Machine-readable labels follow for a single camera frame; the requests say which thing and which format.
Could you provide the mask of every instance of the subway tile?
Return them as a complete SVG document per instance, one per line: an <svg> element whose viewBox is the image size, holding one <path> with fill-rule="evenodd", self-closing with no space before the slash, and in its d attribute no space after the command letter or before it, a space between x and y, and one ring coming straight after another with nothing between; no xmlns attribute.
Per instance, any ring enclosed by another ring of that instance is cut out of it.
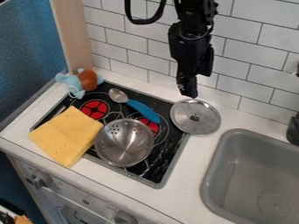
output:
<svg viewBox="0 0 299 224"><path fill-rule="evenodd" d="M101 0L83 0L83 5L100 9Z"/></svg>
<svg viewBox="0 0 299 224"><path fill-rule="evenodd" d="M149 71L149 83L161 88L178 91L176 79L161 73Z"/></svg>
<svg viewBox="0 0 299 224"><path fill-rule="evenodd" d="M117 60L110 60L111 61L111 71L119 73L119 74L125 74L131 78L140 80L140 81L148 81L148 71L146 69L137 67L137 66L131 66L126 63L122 63Z"/></svg>
<svg viewBox="0 0 299 224"><path fill-rule="evenodd" d="M89 38L106 42L106 35L105 35L104 28L94 24L87 24L87 30L88 30Z"/></svg>
<svg viewBox="0 0 299 224"><path fill-rule="evenodd" d="M122 46L141 53L147 52L146 38L140 38L125 32L112 31L109 29L107 29L106 32L109 44Z"/></svg>
<svg viewBox="0 0 299 224"><path fill-rule="evenodd" d="M94 65L110 70L109 59L93 53Z"/></svg>
<svg viewBox="0 0 299 224"><path fill-rule="evenodd" d="M170 46L155 40L149 40L149 54L166 60L173 60L170 56Z"/></svg>
<svg viewBox="0 0 299 224"><path fill-rule="evenodd" d="M148 39L156 39L168 43L169 26L166 24L132 24L126 19L126 31Z"/></svg>
<svg viewBox="0 0 299 224"><path fill-rule="evenodd" d="M177 77L177 62L170 62L170 75Z"/></svg>
<svg viewBox="0 0 299 224"><path fill-rule="evenodd" d="M127 53L123 48L101 43L95 40L90 40L90 45L93 53L98 53L114 60L127 62Z"/></svg>
<svg viewBox="0 0 299 224"><path fill-rule="evenodd" d="M172 77L177 77L177 63L176 62L170 63L170 75ZM218 79L217 73L212 73L210 77L198 74L197 77L198 77L198 84L207 86L210 88L216 87L217 79Z"/></svg>
<svg viewBox="0 0 299 224"><path fill-rule="evenodd" d="M148 16L151 18L155 13L159 3L148 2ZM166 5L164 8L163 16L158 20L158 23L172 25L177 23L177 12L173 5Z"/></svg>
<svg viewBox="0 0 299 224"><path fill-rule="evenodd" d="M289 92L299 93L299 79L290 73L262 66L251 66L248 80L272 88L279 88Z"/></svg>
<svg viewBox="0 0 299 224"><path fill-rule="evenodd" d="M198 85L198 98L207 102L215 102L228 108L238 108L240 97L236 94L229 94L218 89Z"/></svg>
<svg viewBox="0 0 299 224"><path fill-rule="evenodd" d="M299 53L298 40L299 31L265 24L262 26L259 44Z"/></svg>
<svg viewBox="0 0 299 224"><path fill-rule="evenodd" d="M228 39L224 55L256 65L282 69L287 52Z"/></svg>
<svg viewBox="0 0 299 224"><path fill-rule="evenodd" d="M286 109L299 111L299 94L291 94L289 92L276 89L271 103Z"/></svg>
<svg viewBox="0 0 299 224"><path fill-rule="evenodd" d="M233 16L272 25L298 27L299 5L274 0L235 0Z"/></svg>
<svg viewBox="0 0 299 224"><path fill-rule="evenodd" d="M217 3L219 4L219 14L226 16L231 14L233 0L217 0Z"/></svg>
<svg viewBox="0 0 299 224"><path fill-rule="evenodd" d="M215 55L221 56L224 50L224 43L226 39L217 37L217 36L212 36L211 44L212 47L214 48L214 53Z"/></svg>
<svg viewBox="0 0 299 224"><path fill-rule="evenodd" d="M299 0L286 0L286 2L291 2L291 3L299 4Z"/></svg>
<svg viewBox="0 0 299 224"><path fill-rule="evenodd" d="M149 83L161 88L168 88L178 92L176 79L149 71ZM198 85L198 98L207 102L215 102L219 105L227 106L236 109L238 107L240 97L235 94L229 94L214 88Z"/></svg>
<svg viewBox="0 0 299 224"><path fill-rule="evenodd" d="M244 97L241 99L239 110L286 124L295 115L294 111Z"/></svg>
<svg viewBox="0 0 299 224"><path fill-rule="evenodd" d="M107 28L124 31L124 16L104 10L84 7L85 19L88 23L101 25Z"/></svg>
<svg viewBox="0 0 299 224"><path fill-rule="evenodd" d="M259 37L261 24L234 17L215 17L213 34L255 43Z"/></svg>
<svg viewBox="0 0 299 224"><path fill-rule="evenodd" d="M264 87L248 81L237 80L223 75L220 75L219 77L217 88L262 102L269 102L273 93L273 89L271 87Z"/></svg>
<svg viewBox="0 0 299 224"><path fill-rule="evenodd" d="M229 75L238 79L246 79L249 64L234 59L215 57L213 71L215 73Z"/></svg>
<svg viewBox="0 0 299 224"><path fill-rule="evenodd" d="M298 71L299 66L299 54L297 53L290 53L287 59L287 63L283 68L283 71L288 73L295 73Z"/></svg>
<svg viewBox="0 0 299 224"><path fill-rule="evenodd" d="M132 51L129 51L129 64L144 67L162 74L168 74L170 69L170 62L168 60Z"/></svg>
<svg viewBox="0 0 299 224"><path fill-rule="evenodd" d="M101 0L103 10L125 15L124 0ZM131 12L135 18L146 18L146 1L131 0Z"/></svg>
<svg viewBox="0 0 299 224"><path fill-rule="evenodd" d="M217 85L217 79L218 79L218 74L217 73L212 73L210 77L198 74L198 84L210 87L210 88L215 88Z"/></svg>

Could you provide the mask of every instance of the stainless steel colander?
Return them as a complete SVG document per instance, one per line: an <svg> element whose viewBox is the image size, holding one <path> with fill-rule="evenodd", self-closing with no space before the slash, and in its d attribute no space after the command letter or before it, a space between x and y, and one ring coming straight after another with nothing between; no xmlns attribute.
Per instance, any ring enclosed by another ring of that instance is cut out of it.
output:
<svg viewBox="0 0 299 224"><path fill-rule="evenodd" d="M130 167L140 163L151 153L154 148L154 135L142 122L119 119L100 130L94 147L105 162Z"/></svg>

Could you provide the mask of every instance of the stuffed toy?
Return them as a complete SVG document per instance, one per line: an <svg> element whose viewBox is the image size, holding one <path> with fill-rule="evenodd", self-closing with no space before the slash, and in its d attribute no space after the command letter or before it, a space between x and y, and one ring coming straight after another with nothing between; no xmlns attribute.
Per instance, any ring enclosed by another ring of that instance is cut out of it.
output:
<svg viewBox="0 0 299 224"><path fill-rule="evenodd" d="M77 99L82 99L86 92L95 90L104 82L99 73L83 68L78 69L77 75L58 73L55 80L67 84L70 96Z"/></svg>

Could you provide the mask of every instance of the toy sink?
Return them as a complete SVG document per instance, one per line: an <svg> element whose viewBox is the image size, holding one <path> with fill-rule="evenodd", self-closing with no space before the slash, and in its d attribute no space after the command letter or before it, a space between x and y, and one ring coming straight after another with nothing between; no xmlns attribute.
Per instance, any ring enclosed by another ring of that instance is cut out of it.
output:
<svg viewBox="0 0 299 224"><path fill-rule="evenodd" d="M232 129L219 141L200 194L234 223L298 224L299 147Z"/></svg>

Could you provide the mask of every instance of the pot lid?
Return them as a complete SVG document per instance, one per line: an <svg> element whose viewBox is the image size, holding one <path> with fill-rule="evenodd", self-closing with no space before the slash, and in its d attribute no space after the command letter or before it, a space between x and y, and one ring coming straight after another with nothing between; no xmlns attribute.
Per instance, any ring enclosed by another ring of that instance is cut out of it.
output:
<svg viewBox="0 0 299 224"><path fill-rule="evenodd" d="M215 132L221 117L211 104L195 99L182 100L172 106L170 117L173 123L191 135L204 136Z"/></svg>

